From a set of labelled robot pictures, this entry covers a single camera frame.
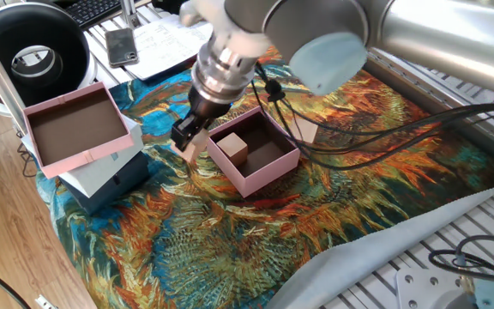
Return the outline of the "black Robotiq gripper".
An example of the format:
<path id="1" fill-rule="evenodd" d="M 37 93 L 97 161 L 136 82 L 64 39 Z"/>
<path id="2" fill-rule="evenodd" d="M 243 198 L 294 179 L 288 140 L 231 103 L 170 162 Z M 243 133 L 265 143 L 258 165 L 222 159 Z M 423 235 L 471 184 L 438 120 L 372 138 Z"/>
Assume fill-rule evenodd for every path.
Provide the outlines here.
<path id="1" fill-rule="evenodd" d="M 175 147 L 184 151 L 192 139 L 201 131 L 207 129 L 215 119 L 224 116 L 231 108 L 231 101 L 219 103 L 208 100 L 192 87 L 188 94 L 190 111 L 186 118 L 179 119 L 172 126 L 171 139 Z"/>

